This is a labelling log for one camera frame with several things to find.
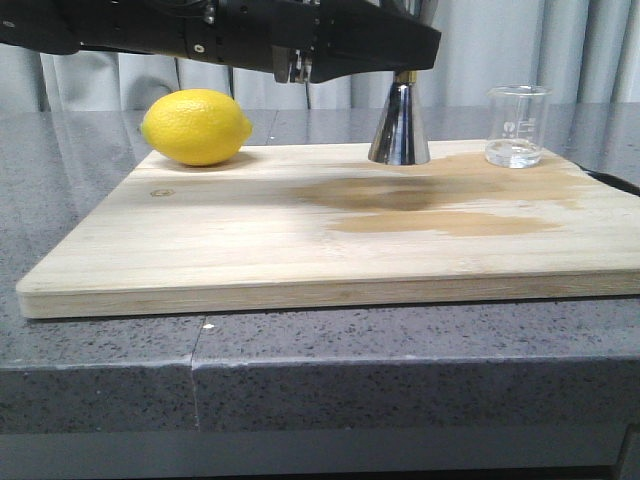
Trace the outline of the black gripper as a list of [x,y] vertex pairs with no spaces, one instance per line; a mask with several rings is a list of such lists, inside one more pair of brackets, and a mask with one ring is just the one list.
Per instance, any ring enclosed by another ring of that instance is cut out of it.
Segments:
[[435,1],[199,1],[184,21],[189,59],[256,70],[278,83],[429,70]]

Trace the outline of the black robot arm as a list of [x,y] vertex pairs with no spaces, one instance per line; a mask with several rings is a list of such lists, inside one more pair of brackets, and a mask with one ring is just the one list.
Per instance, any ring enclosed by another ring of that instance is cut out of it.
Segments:
[[160,54],[321,83],[428,70],[438,30],[396,1],[4,1],[1,41],[41,53]]

